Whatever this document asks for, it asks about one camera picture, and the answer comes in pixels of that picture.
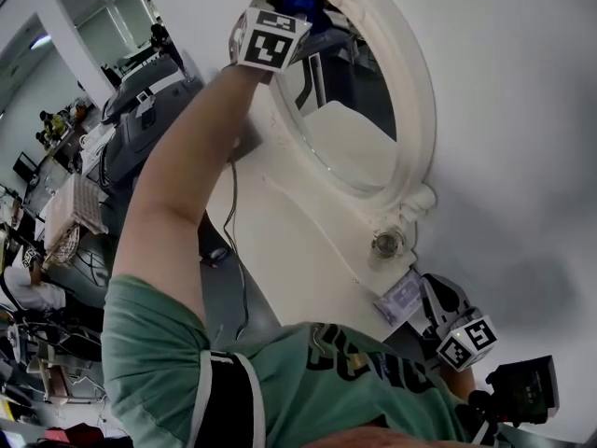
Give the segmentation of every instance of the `ceiling light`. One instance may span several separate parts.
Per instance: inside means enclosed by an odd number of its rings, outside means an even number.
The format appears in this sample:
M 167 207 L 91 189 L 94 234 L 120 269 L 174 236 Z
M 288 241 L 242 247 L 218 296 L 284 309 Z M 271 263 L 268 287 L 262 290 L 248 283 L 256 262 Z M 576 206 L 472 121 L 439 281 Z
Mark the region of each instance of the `ceiling light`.
M 37 38 L 35 42 L 31 44 L 31 47 L 29 47 L 29 49 L 38 49 L 39 47 L 46 45 L 46 43 L 49 43 L 51 39 L 52 38 L 50 35 L 40 36 L 39 38 Z

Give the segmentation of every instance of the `cable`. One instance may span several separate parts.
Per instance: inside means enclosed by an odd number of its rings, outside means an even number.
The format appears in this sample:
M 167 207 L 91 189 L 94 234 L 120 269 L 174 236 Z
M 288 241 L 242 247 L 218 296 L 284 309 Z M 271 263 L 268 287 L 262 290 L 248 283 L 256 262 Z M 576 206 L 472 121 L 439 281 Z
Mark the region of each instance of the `cable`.
M 228 239 L 229 245 L 232 248 L 232 252 L 234 252 L 234 256 L 236 257 L 236 261 L 239 264 L 239 272 L 241 274 L 241 283 L 243 285 L 243 309 L 244 309 L 244 321 L 236 330 L 236 337 L 235 340 L 239 340 L 241 335 L 243 335 L 244 330 L 249 325 L 249 305 L 247 300 L 247 286 L 246 286 L 246 276 L 244 273 L 243 262 L 241 261 L 241 257 L 239 256 L 239 250 L 236 246 L 236 204 L 239 198 L 239 181 L 238 175 L 236 173 L 236 163 L 234 160 L 230 160 L 230 166 L 232 168 L 232 180 L 233 180 L 233 190 L 232 190 L 232 207 L 230 208 L 230 212 L 228 217 L 226 218 L 226 222 L 224 223 L 224 233 Z M 232 221 L 232 235 L 228 232 L 228 225 Z

